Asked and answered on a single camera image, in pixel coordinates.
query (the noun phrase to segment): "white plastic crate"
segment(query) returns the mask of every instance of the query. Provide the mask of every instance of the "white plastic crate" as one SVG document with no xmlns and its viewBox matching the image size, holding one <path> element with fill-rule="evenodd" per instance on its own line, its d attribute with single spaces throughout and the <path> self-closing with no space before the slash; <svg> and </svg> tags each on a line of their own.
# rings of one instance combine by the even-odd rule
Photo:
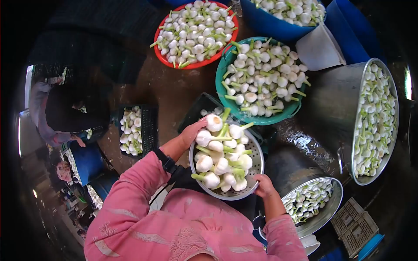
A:
<svg viewBox="0 0 418 261">
<path fill-rule="evenodd" d="M 341 236 L 345 249 L 350 258 L 354 258 L 358 252 L 379 232 L 379 228 L 368 212 L 355 221 Z"/>
<path fill-rule="evenodd" d="M 341 240 L 341 236 L 347 232 L 352 224 L 364 214 L 364 209 L 354 198 L 350 198 L 347 203 L 334 215 L 331 224 Z"/>
</svg>

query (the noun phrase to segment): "red plastic basin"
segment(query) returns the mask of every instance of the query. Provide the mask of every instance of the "red plastic basin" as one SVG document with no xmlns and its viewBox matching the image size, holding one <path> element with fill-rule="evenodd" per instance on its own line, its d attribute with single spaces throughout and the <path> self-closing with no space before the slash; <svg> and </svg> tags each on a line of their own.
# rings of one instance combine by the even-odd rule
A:
<svg viewBox="0 0 418 261">
<path fill-rule="evenodd" d="M 219 2 L 216 2 L 216 1 L 209 1 L 209 2 L 214 2 L 214 3 L 216 3 L 219 7 L 222 7 L 222 8 L 224 8 L 224 9 L 227 9 L 228 8 L 228 6 L 226 6 L 226 5 L 224 5 L 224 4 L 221 4 L 221 3 L 219 3 Z M 180 11 L 181 9 L 183 9 L 184 7 L 185 7 L 186 5 L 182 5 L 182 6 L 179 6 L 179 7 L 177 7 L 176 9 L 174 9 L 173 11 Z M 228 11 L 228 13 L 229 13 L 229 15 L 232 15 L 234 12 L 232 11 L 232 10 L 229 10 Z M 158 27 L 160 27 L 160 26 L 162 26 L 162 25 L 164 25 L 164 22 L 165 22 L 165 20 L 168 18 L 168 15 L 163 19 L 163 21 L 161 21 L 161 23 L 160 23 L 160 25 L 158 26 Z M 238 19 L 237 19 L 237 16 L 236 15 L 234 15 L 234 17 L 232 18 L 232 21 L 234 22 L 234 24 L 235 24 L 235 27 L 238 27 Z M 239 28 L 238 29 L 236 29 L 236 30 L 234 30 L 233 32 L 232 32 L 232 38 L 231 38 L 231 41 L 235 41 L 236 39 L 237 39 L 237 36 L 238 36 L 238 30 L 239 30 Z M 160 31 L 161 31 L 161 29 L 160 28 L 158 28 L 158 30 L 156 31 L 156 33 L 155 33 L 155 36 L 154 36 L 154 42 L 155 41 L 157 41 L 157 37 L 160 35 Z M 214 56 L 212 56 L 209 60 L 204 60 L 203 62 L 197 62 L 197 63 L 194 63 L 194 64 L 189 64 L 188 66 L 186 66 L 186 67 L 184 67 L 184 68 L 181 68 L 181 69 L 186 69 L 186 70 L 189 70 L 189 69 L 196 69 L 196 68 L 199 68 L 199 67 L 202 67 L 202 66 L 205 66 L 205 65 L 208 65 L 209 63 L 212 63 L 212 62 L 214 62 L 214 61 L 216 61 L 217 59 L 219 59 L 220 57 L 221 57 L 221 54 L 222 54 L 222 52 L 223 52 L 223 50 L 224 50 L 224 48 L 222 48 L 221 50 L 219 50 Z M 168 67 L 170 67 L 170 68 L 174 68 L 173 67 L 173 64 L 172 63 L 169 63 L 168 61 L 167 61 L 167 59 L 166 59 L 166 56 L 162 56 L 161 55 L 161 50 L 158 50 L 158 45 L 155 45 L 154 46 L 154 52 L 155 52 L 155 54 L 156 54 L 156 56 L 157 56 L 157 58 L 163 63 L 163 64 L 165 64 L 166 66 L 168 66 Z"/>
</svg>

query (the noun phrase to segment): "pink headscarf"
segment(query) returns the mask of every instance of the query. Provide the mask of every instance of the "pink headscarf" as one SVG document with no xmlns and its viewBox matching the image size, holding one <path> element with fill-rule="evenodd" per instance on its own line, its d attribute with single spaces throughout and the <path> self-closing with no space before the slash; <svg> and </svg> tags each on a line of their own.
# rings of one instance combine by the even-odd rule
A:
<svg viewBox="0 0 418 261">
<path fill-rule="evenodd" d="M 56 174 L 61 180 L 70 182 L 71 178 L 71 169 L 67 161 L 61 161 L 56 167 Z"/>
</svg>

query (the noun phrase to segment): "pink floral top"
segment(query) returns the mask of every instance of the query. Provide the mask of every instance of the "pink floral top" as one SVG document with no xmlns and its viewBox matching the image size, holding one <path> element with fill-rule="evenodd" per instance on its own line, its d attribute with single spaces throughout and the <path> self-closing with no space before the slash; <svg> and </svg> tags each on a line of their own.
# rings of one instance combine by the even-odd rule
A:
<svg viewBox="0 0 418 261">
<path fill-rule="evenodd" d="M 161 210 L 148 213 L 169 177 L 153 152 L 123 173 L 88 229 L 86 259 L 183 261 L 206 253 L 214 260 L 308 260 L 289 215 L 265 225 L 266 253 L 251 222 L 212 196 L 173 189 Z"/>
</svg>

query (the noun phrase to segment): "teal plastic basin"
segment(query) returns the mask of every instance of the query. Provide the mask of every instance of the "teal plastic basin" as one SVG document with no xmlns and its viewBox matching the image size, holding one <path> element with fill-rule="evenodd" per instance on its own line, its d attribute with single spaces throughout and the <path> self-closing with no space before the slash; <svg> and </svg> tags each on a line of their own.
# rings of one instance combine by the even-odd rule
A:
<svg viewBox="0 0 418 261">
<path fill-rule="evenodd" d="M 260 40 L 262 42 L 265 42 L 268 40 L 267 37 L 251 37 L 244 39 L 242 41 L 239 41 L 239 44 L 243 43 L 251 43 L 251 39 L 254 39 L 254 41 Z M 277 45 L 278 41 L 272 39 L 270 41 L 271 44 Z M 218 93 L 219 99 L 221 103 L 224 105 L 224 107 L 231 108 L 231 114 L 233 114 L 239 121 L 244 121 L 246 123 L 254 122 L 255 125 L 270 125 L 275 124 L 277 122 L 283 121 L 284 119 L 293 117 L 301 108 L 302 106 L 302 98 L 303 96 L 299 94 L 293 94 L 293 97 L 299 98 L 299 101 L 291 101 L 291 102 L 285 102 L 283 101 L 285 108 L 283 112 L 276 113 L 275 115 L 272 115 L 270 117 L 264 117 L 264 116 L 252 116 L 250 117 L 247 113 L 241 112 L 240 106 L 238 106 L 235 101 L 225 99 L 224 95 L 227 94 L 226 89 L 222 85 L 223 78 L 222 76 L 227 72 L 227 67 L 229 64 L 233 63 L 233 61 L 236 59 L 236 55 L 231 53 L 232 50 L 237 50 L 237 47 L 235 47 L 232 44 L 229 44 L 225 47 L 224 52 L 222 53 L 218 69 L 216 70 L 216 78 L 215 78 L 215 84 L 216 84 L 216 91 Z M 301 92 L 305 91 L 306 84 L 302 84 L 302 87 L 299 89 Z"/>
</svg>

